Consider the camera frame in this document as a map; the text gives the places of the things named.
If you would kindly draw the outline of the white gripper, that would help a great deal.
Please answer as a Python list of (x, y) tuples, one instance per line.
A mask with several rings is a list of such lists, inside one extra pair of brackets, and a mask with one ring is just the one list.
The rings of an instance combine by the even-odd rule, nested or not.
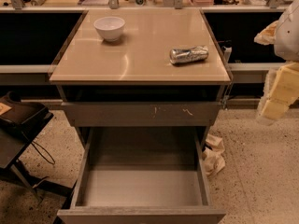
[(299, 0), (294, 0), (278, 21), (273, 21), (254, 37), (261, 45), (273, 45), (275, 54), (293, 61), (270, 69), (265, 77), (256, 120), (272, 125), (282, 118), (299, 98)]

